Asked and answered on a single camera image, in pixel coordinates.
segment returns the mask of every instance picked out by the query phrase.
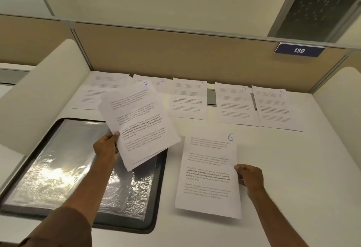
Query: brown partition panel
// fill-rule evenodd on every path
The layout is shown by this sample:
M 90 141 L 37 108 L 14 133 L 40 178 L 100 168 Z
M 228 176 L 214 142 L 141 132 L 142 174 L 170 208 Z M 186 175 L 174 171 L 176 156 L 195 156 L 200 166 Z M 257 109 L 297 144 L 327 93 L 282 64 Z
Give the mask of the brown partition panel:
M 0 62 L 37 65 L 66 39 L 69 27 L 57 20 L 0 15 Z
M 312 93 L 316 92 L 322 85 L 332 78 L 338 71 L 344 67 L 354 67 L 361 73 L 361 50 L 354 50 L 331 74 L 325 78 L 320 85 L 315 88 Z
M 275 54 L 277 42 L 76 23 L 96 71 L 178 77 L 308 92 L 345 55 L 326 48 L 315 57 Z

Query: white paper sheet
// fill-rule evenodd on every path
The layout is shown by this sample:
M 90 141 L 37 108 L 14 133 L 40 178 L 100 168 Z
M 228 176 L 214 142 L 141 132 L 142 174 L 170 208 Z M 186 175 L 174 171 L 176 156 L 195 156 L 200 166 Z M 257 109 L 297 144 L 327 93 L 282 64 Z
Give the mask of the white paper sheet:
M 191 119 L 207 119 L 207 82 L 173 78 L 169 115 Z
M 236 163 L 237 146 L 227 135 L 187 136 L 175 207 L 241 219 Z
M 264 127 L 302 131 L 284 89 L 252 86 L 259 123 Z
M 259 126 L 250 91 L 248 86 L 216 82 L 218 122 Z
M 71 107 L 75 109 L 98 110 L 100 95 L 124 87 L 129 74 L 90 72 L 84 83 L 75 92 Z
M 159 93 L 165 93 L 165 84 L 167 79 L 165 78 L 157 78 L 157 77 L 147 77 L 147 76 L 140 76 L 137 74 L 133 75 L 134 83 L 137 83 L 139 81 L 151 81 L 154 87 L 156 88 L 157 92 Z
M 112 133 L 119 131 L 119 153 L 128 171 L 180 142 L 157 91 L 143 82 L 101 96 L 98 108 Z

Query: shirt sleeve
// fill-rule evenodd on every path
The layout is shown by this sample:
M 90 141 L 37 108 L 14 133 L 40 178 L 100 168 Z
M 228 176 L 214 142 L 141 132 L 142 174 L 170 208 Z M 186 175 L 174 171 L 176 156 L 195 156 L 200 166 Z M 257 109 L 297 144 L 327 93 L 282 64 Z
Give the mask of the shirt sleeve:
M 91 247 L 91 226 L 79 211 L 60 207 L 44 219 L 19 246 Z

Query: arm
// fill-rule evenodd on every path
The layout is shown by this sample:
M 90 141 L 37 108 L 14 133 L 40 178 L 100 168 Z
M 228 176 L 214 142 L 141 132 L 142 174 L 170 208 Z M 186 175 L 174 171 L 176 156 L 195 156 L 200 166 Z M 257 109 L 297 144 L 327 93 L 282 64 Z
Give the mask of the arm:
M 257 211 L 259 220 L 272 247 L 308 247 L 268 196 L 263 186 L 262 170 L 250 165 L 235 166 L 239 183 L 247 187 L 247 194 Z
M 94 145 L 96 161 L 73 194 L 43 220 L 19 246 L 91 246 L 91 226 L 116 162 L 119 132 L 107 134 Z

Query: blue number plate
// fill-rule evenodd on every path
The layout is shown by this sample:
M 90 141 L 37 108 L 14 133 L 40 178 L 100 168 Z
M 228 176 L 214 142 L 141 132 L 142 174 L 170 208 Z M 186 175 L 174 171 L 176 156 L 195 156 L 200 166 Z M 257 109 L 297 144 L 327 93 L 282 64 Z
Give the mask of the blue number plate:
M 324 49 L 325 48 L 322 46 L 299 45 L 281 42 L 274 52 L 279 54 L 318 57 Z

